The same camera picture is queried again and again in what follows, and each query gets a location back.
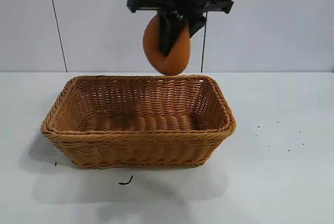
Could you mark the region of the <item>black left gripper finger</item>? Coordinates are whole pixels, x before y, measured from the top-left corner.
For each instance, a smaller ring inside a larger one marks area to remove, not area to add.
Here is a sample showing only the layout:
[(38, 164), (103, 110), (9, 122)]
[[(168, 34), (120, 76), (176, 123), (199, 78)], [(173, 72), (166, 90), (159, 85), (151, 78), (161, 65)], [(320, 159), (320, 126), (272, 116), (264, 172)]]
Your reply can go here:
[(189, 16), (187, 17), (188, 32), (191, 38), (196, 34), (201, 28), (203, 28), (207, 23), (207, 18), (205, 16)]
[(157, 13), (159, 18), (159, 36), (160, 36), (160, 51), (164, 56), (170, 53), (172, 48), (171, 38), (172, 38), (172, 27), (171, 22), (165, 12)]

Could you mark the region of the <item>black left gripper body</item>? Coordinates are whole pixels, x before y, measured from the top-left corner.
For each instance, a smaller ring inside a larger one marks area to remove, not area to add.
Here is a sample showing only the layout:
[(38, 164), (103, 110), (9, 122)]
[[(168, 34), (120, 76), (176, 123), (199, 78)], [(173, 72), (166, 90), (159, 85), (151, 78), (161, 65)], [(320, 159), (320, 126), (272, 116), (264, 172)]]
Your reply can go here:
[(161, 10), (184, 15), (201, 15), (210, 11), (228, 14), (233, 4), (232, 0), (127, 0), (127, 7), (132, 13), (138, 10)]

